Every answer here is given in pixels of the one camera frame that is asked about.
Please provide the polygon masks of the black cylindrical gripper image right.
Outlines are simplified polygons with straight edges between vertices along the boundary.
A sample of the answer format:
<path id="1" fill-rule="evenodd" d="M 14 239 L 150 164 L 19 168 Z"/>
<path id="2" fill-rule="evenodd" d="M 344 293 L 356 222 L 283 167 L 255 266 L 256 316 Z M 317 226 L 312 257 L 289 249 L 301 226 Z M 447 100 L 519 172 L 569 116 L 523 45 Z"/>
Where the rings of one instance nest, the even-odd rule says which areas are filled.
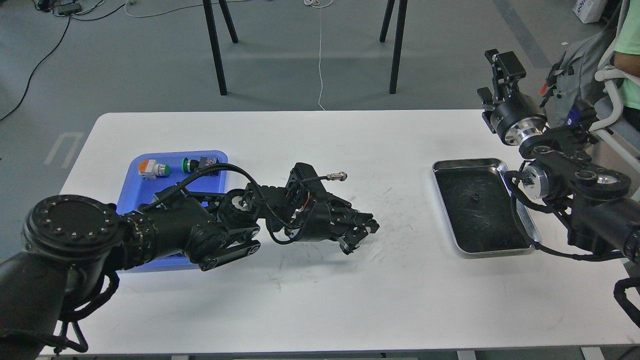
<path id="1" fill-rule="evenodd" d="M 514 51 L 499 52 L 496 48 L 485 51 L 484 56 L 493 72 L 493 92 L 482 87 L 477 95 L 489 130 L 507 146 L 519 146 L 541 135 L 547 123 L 546 112 L 532 97 L 510 97 L 521 91 L 519 80 L 527 75 L 519 57 Z"/>

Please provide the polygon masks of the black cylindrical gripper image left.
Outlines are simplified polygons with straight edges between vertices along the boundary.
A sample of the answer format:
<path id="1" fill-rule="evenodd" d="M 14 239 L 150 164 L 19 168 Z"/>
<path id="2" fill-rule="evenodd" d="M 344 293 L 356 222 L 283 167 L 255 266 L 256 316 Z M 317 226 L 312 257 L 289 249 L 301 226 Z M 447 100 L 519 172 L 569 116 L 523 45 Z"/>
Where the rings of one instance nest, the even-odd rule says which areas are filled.
<path id="1" fill-rule="evenodd" d="M 354 209 L 338 197 L 319 204 L 311 200 L 296 215 L 294 222 L 299 228 L 292 233 L 294 242 L 336 241 L 345 255 L 352 254 L 365 237 L 380 228 L 373 214 Z"/>

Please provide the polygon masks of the black robot arm image left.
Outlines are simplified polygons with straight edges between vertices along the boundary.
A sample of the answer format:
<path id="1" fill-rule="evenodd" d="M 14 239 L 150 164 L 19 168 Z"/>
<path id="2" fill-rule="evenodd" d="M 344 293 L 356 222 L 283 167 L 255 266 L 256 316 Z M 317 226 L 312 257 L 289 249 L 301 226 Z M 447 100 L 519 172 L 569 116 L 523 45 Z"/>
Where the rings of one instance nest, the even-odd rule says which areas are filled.
<path id="1" fill-rule="evenodd" d="M 1 262 L 1 358 L 34 360 L 44 347 L 86 353 L 79 321 L 112 298 L 118 271 L 178 253 L 210 271 L 259 250 L 260 219 L 277 244 L 331 240 L 351 254 L 380 226 L 323 186 L 345 179 L 297 162 L 285 186 L 263 186 L 218 162 L 125 214 L 76 194 L 43 199 L 25 218 L 21 251 Z"/>

